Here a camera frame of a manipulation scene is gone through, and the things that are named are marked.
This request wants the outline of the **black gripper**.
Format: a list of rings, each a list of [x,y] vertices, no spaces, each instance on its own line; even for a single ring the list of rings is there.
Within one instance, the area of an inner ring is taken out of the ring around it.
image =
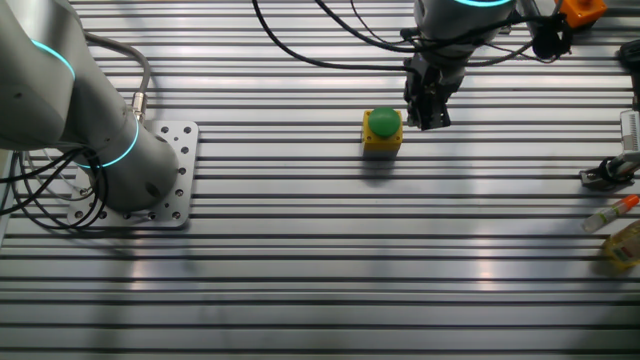
[[[403,98],[407,103],[407,124],[422,129],[422,115],[419,101],[433,97],[447,103],[456,93],[463,80],[463,68],[445,66],[439,68],[423,57],[405,58],[403,65],[410,69],[407,73]],[[450,117],[445,104],[431,105],[427,111],[425,130],[450,126]]]

